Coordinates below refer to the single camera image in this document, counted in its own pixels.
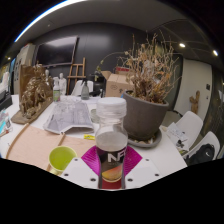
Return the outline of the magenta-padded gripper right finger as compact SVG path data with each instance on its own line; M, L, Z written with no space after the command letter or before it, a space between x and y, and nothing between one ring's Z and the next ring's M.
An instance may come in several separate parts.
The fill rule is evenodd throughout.
M125 189L141 188L162 178L163 175L151 159L143 158L128 146L123 163L123 186Z

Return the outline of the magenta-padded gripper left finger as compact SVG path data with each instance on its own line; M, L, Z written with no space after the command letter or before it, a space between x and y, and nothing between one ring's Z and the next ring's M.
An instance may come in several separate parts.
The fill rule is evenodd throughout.
M100 161L96 147L91 147L81 158L74 158L61 177L84 188L98 189Z

